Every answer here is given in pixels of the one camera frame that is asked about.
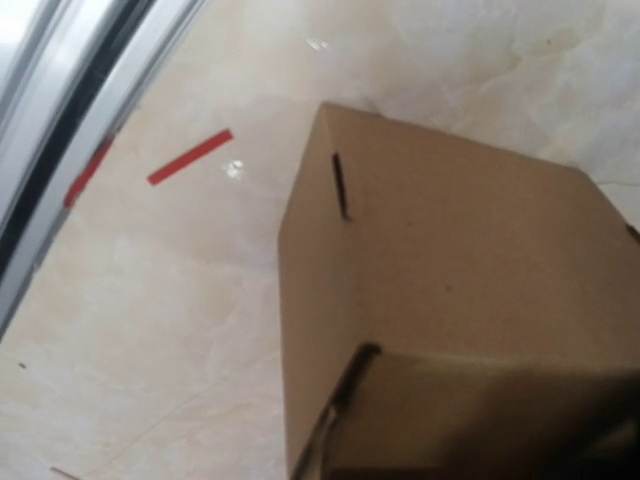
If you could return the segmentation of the brown cardboard box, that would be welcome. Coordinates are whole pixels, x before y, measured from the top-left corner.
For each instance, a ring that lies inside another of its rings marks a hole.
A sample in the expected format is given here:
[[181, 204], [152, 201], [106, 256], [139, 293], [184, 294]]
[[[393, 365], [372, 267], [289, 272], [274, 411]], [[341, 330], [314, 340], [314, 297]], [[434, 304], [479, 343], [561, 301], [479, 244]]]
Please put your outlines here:
[[292, 479], [635, 479], [639, 233], [581, 171], [325, 103], [278, 238]]

